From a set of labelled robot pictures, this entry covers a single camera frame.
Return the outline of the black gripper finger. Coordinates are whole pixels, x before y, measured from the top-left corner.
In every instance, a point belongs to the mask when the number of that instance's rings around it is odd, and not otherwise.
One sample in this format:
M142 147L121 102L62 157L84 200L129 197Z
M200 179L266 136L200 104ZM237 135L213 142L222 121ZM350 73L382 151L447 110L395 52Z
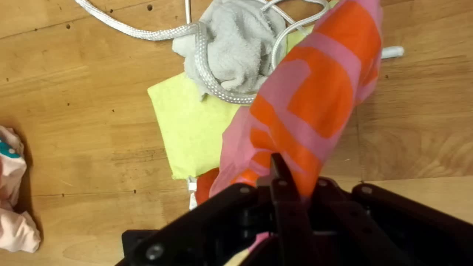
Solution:
M291 172L281 154L271 155L271 198L275 209L284 266L311 266L312 231Z

